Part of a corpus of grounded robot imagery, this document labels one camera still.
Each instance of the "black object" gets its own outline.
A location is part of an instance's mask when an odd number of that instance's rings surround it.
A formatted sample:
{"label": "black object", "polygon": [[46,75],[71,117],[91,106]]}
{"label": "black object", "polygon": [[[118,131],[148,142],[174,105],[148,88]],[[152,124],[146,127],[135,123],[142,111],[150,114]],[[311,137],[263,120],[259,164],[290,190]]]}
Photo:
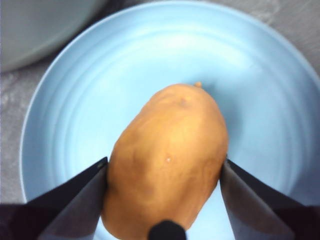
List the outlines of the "black object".
{"label": "black object", "polygon": [[185,230],[171,220],[164,220],[153,226],[148,240],[186,240]]}
{"label": "black object", "polygon": [[0,205],[0,240],[90,240],[106,190],[105,157],[26,204]]}
{"label": "black object", "polygon": [[320,206],[302,205],[228,159],[220,186],[237,240],[320,240]]}

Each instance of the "table surface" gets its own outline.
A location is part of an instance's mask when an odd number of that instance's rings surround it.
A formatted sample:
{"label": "table surface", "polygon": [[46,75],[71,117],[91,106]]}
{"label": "table surface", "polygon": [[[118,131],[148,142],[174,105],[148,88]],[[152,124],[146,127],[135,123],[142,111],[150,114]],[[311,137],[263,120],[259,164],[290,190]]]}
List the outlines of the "table surface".
{"label": "table surface", "polygon": [[[125,0],[122,8],[146,0]],[[243,11],[285,36],[320,75],[320,0],[211,0]],[[106,16],[102,11],[95,21]],[[22,126],[31,97],[41,77],[61,51],[26,67],[1,73],[0,201],[23,202],[19,174]]]}

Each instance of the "plate rim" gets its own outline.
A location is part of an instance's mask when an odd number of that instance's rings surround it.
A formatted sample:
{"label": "plate rim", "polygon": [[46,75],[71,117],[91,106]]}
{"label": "plate rim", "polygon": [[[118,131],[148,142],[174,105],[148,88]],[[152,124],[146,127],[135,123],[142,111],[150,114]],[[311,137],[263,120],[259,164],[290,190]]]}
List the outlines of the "plate rim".
{"label": "plate rim", "polygon": [[19,166],[19,177],[20,177],[20,184],[21,184],[21,190],[22,190],[22,200],[24,203],[29,201],[30,199],[27,199],[26,197],[26,190],[25,190],[25,184],[24,184],[24,174],[23,174],[23,145],[24,145],[24,138],[25,138],[25,132],[27,127],[27,122],[30,116],[31,108],[34,105],[34,101],[36,96],[38,95],[38,92],[40,91],[41,86],[44,84],[47,75],[51,72],[51,69],[56,65],[56,62],[60,60],[60,58],[65,54],[65,52],[68,51],[77,41],[80,41],[82,37],[89,34],[91,31],[93,31],[95,28],[97,28],[100,25],[103,25],[105,22],[110,21],[113,18],[120,17],[122,15],[125,15],[129,12],[134,12],[137,10],[145,9],[145,8],[154,8],[158,6],[175,6],[175,5],[190,5],[190,6],[199,6],[204,7],[207,9],[212,9],[216,11],[221,11],[227,14],[230,14],[234,17],[237,17],[238,19],[245,21],[249,23],[250,25],[253,25],[261,30],[263,30],[266,34],[268,34],[270,37],[272,37],[274,40],[276,40],[282,47],[286,49],[287,52],[291,53],[293,57],[296,59],[296,61],[305,69],[307,74],[312,78],[312,81],[314,85],[317,88],[317,91],[320,93],[320,77],[318,76],[315,69],[312,67],[310,62],[307,60],[307,58],[283,35],[281,35],[280,32],[273,29],[269,25],[263,23],[259,19],[242,12],[238,9],[232,8],[230,6],[226,6],[223,4],[215,3],[215,2],[207,2],[207,1],[198,1],[198,0],[162,0],[162,1],[152,1],[152,2],[145,2],[140,3],[134,6],[130,6],[127,8],[124,8],[120,11],[117,11],[111,15],[108,15],[104,17],[103,19],[97,21],[93,25],[89,26],[87,29],[82,31],[80,34],[78,34],[74,39],[72,39],[63,49],[62,51],[55,57],[55,59],[52,61],[52,63],[49,65],[43,76],[41,77],[37,87],[35,88],[34,93],[32,94],[31,100],[29,102],[21,130],[21,137],[19,141],[19,157],[18,157],[18,166]]}

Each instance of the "gray countertop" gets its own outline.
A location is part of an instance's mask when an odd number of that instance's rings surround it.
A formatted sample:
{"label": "gray countertop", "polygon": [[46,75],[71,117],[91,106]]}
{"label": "gray countertop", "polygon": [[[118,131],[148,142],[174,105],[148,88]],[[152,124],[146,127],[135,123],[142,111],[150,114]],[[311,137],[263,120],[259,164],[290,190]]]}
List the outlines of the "gray countertop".
{"label": "gray countertop", "polygon": [[[141,0],[126,0],[123,8]],[[320,75],[320,0],[211,0],[260,19],[285,36]],[[31,97],[59,51],[32,65],[1,73],[0,201],[23,201],[19,147]]]}

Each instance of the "light blue plate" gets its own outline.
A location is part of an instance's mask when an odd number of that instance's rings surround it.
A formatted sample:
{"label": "light blue plate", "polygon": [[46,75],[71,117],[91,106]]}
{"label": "light blue plate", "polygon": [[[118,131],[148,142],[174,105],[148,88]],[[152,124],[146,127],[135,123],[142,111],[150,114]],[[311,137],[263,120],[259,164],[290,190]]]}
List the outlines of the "light blue plate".
{"label": "light blue plate", "polygon": [[[30,200],[104,156],[158,90],[202,81],[226,119],[231,160],[305,204],[320,201],[320,81],[278,33],[210,3],[135,6],[73,40],[39,84],[23,128]],[[189,240],[233,239],[217,187]],[[95,240],[114,239],[99,222]]]}

